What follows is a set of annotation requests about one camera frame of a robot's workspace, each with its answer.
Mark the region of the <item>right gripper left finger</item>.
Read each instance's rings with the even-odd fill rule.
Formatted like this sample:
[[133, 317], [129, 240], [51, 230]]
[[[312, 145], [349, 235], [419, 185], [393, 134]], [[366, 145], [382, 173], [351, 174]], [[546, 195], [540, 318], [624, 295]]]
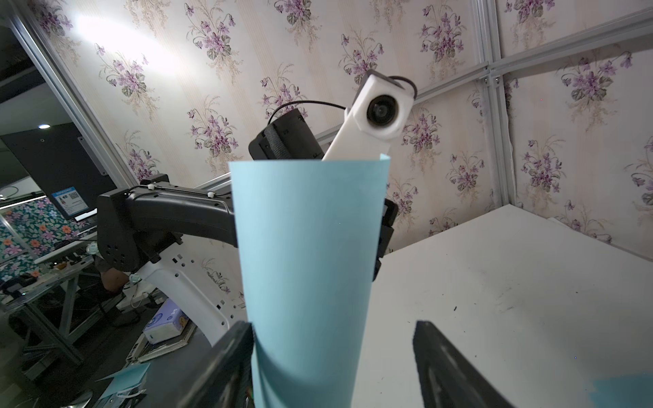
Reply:
[[175, 389], [177, 407], [252, 407], [253, 326], [238, 321]]

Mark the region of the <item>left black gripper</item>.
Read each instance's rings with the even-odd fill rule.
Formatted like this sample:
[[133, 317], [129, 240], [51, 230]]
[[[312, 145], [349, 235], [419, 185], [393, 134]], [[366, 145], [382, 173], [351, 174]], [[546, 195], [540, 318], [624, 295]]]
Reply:
[[385, 255], [389, 242], [394, 234], [394, 222], [396, 220], [397, 214], [399, 212], [399, 207], [396, 203], [392, 202], [389, 199], [384, 200], [384, 213], [381, 219], [381, 230], [379, 235], [379, 244], [377, 251], [377, 259], [375, 263], [375, 269], [372, 280], [375, 281], [379, 271], [381, 269], [382, 263], [381, 259]]

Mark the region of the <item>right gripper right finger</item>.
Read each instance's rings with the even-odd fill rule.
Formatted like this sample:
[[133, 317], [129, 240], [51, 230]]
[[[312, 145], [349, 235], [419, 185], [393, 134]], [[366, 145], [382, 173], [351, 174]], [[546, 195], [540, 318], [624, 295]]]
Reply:
[[417, 322], [413, 352], [424, 406], [512, 406], [432, 322]]

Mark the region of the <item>light blue front paper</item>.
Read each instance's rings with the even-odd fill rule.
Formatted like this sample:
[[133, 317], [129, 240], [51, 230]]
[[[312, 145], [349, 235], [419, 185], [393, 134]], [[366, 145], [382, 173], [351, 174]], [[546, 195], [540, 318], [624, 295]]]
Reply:
[[231, 163], [255, 406], [350, 406], [389, 165]]

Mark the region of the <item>light blue paper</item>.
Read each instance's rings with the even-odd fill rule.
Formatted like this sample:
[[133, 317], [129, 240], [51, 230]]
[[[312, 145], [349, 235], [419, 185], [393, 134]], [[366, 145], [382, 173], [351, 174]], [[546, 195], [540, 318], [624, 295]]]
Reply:
[[255, 406], [350, 406], [389, 165], [231, 163]]
[[615, 377], [593, 383], [594, 407], [652, 407], [652, 374]]

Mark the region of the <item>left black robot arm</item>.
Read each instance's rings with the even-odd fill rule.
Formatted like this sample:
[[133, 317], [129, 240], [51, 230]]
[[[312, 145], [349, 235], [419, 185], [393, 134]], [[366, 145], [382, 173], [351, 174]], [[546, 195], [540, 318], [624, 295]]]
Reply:
[[[378, 114], [345, 112], [345, 122], [327, 151], [321, 149], [298, 109], [292, 109], [250, 142], [254, 160], [378, 157], [389, 152], [402, 122], [381, 124]], [[97, 245], [102, 258], [160, 289], [202, 331], [210, 345], [246, 314], [229, 299], [216, 278], [195, 264], [184, 235], [237, 245], [230, 194], [172, 185], [168, 175], [143, 180], [130, 189], [99, 196]]]

